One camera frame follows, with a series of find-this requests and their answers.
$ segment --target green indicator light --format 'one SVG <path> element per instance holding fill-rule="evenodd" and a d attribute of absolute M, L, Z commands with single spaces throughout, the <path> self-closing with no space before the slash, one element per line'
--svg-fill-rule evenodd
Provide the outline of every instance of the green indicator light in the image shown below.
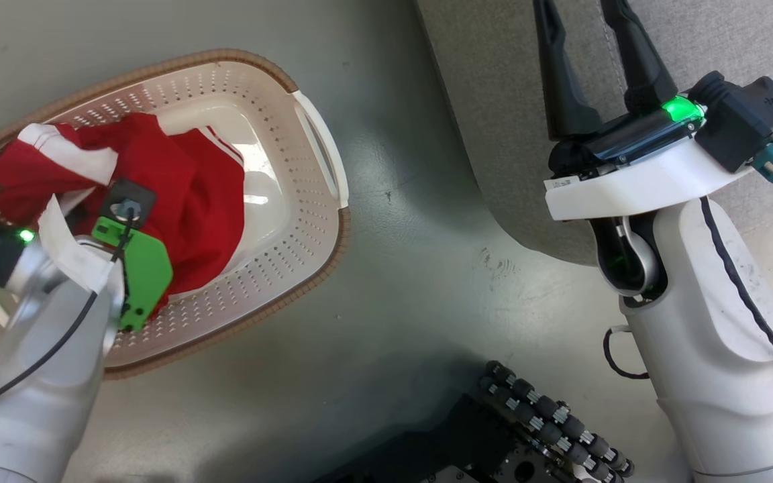
<path fill-rule="evenodd" d="M 680 95 L 667 101 L 662 107 L 670 114 L 672 122 L 703 120 L 703 110 Z"/>
<path fill-rule="evenodd" d="M 21 229 L 19 233 L 17 233 L 17 236 L 19 236 L 19 238 L 22 239 L 22 241 L 24 241 L 26 244 L 30 244 L 32 239 L 34 239 L 34 233 L 27 229 Z"/>

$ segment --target black connector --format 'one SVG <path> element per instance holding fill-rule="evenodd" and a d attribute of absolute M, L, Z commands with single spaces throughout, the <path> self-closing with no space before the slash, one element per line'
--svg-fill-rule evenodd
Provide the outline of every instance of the black connector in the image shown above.
<path fill-rule="evenodd" d="M 688 98 L 709 108 L 697 143 L 735 173 L 773 143 L 773 80 L 764 76 L 740 87 L 718 71 L 707 74 Z"/>

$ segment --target green plastic bracket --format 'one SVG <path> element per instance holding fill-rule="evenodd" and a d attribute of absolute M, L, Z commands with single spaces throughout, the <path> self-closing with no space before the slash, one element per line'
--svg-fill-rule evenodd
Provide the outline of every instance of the green plastic bracket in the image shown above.
<path fill-rule="evenodd" d="M 123 224 L 100 217 L 91 235 L 115 247 L 124 231 Z M 172 282 L 172 262 L 162 241 L 131 230 L 130 241 L 123 249 L 123 263 L 127 298 L 119 327 L 139 332 Z"/>

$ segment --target black cable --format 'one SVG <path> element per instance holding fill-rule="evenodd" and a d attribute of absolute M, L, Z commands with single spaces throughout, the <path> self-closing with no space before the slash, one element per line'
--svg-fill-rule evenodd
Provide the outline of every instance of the black cable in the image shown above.
<path fill-rule="evenodd" d="M 113 257 L 111 257 L 110 262 L 114 265 L 122 256 L 123 256 L 123 248 L 128 242 L 128 239 L 130 238 L 130 231 L 133 227 L 133 218 L 135 217 L 135 213 L 133 209 L 129 209 L 127 211 L 127 224 L 125 226 L 125 229 L 123 230 L 123 235 L 121 235 L 121 239 L 119 240 L 119 244 L 115 248 L 115 252 L 113 253 Z M 56 355 L 56 352 L 58 352 L 62 346 L 64 346 L 65 343 L 67 343 L 68 340 L 70 340 L 70 337 L 73 336 L 74 333 L 76 333 L 77 329 L 83 324 L 83 321 L 85 320 L 85 317 L 88 316 L 89 310 L 91 310 L 91 306 L 95 304 L 95 300 L 97 300 L 97 292 L 92 291 L 92 293 L 89 295 L 89 299 L 86 301 L 85 305 L 83 306 L 82 311 L 80 311 L 79 315 L 76 316 L 76 319 L 74 319 L 73 324 L 70 324 L 70 328 L 67 329 L 67 332 L 64 333 L 64 335 L 61 337 L 61 339 L 56 342 L 56 345 L 53 345 L 49 351 L 46 352 L 46 354 L 43 355 L 37 362 L 32 364 L 31 367 L 29 367 L 27 370 L 22 371 L 19 376 L 16 376 L 14 379 L 11 379 L 6 385 L 3 385 L 0 388 L 0 397 L 2 394 L 5 394 L 10 389 L 18 385 L 20 382 L 25 381 L 25 379 L 28 376 L 31 376 L 34 374 L 35 371 L 39 370 L 44 364 L 46 364 L 47 361 L 51 360 L 53 356 Z"/>
<path fill-rule="evenodd" d="M 628 379 L 644 380 L 650 378 L 650 373 L 648 372 L 632 374 L 631 372 L 619 369 L 619 365 L 613 361 L 613 355 L 610 354 L 610 337 L 612 335 L 613 328 L 609 328 L 607 333 L 604 334 L 604 342 L 602 343 L 602 345 L 604 345 L 604 358 L 607 360 L 607 363 L 610 364 L 610 368 L 620 376 L 627 377 Z"/>
<path fill-rule="evenodd" d="M 754 321 L 757 323 L 757 326 L 760 327 L 760 330 L 765 333 L 769 342 L 771 345 L 773 345 L 773 330 L 771 330 L 768 322 L 765 321 L 765 318 L 760 312 L 760 309 L 754 303 L 754 300 L 751 299 L 751 295 L 748 293 L 748 288 L 745 287 L 745 283 L 742 282 L 741 277 L 739 277 L 739 272 L 735 269 L 733 258 L 729 256 L 727 247 L 724 246 L 723 239 L 721 239 L 721 232 L 717 228 L 717 223 L 715 223 L 715 217 L 711 214 L 709 197 L 703 196 L 700 198 L 700 202 L 703 206 L 703 217 L 706 220 L 706 224 L 709 226 L 709 231 L 711 231 L 711 239 L 713 244 L 715 244 L 715 250 L 717 250 L 717 254 L 721 257 L 721 260 L 723 260 L 723 267 L 726 269 L 730 281 L 732 281 L 735 287 L 738 288 L 741 301 L 745 303 L 745 307 L 748 307 L 748 310 L 751 311 L 751 314 L 754 314 Z"/>

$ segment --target red garment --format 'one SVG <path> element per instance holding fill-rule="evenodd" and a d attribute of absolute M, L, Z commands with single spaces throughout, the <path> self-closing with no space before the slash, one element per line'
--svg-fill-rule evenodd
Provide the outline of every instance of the red garment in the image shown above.
<path fill-rule="evenodd" d="M 83 150 L 111 148 L 117 152 L 113 180 L 128 178 L 156 193 L 154 210 L 141 231 L 166 245 L 174 271 L 167 294 L 204 287 L 223 272 L 243 233 L 244 172 L 242 158 L 221 149 L 223 142 L 212 131 L 167 136 L 156 117 L 141 113 L 110 125 L 56 128 Z M 106 186 L 62 168 L 20 141 L 0 155 L 0 212 L 15 223 L 34 222 L 54 193 L 92 186 L 95 192 L 83 202 L 90 217 L 79 227 L 81 233 L 94 228 Z"/>

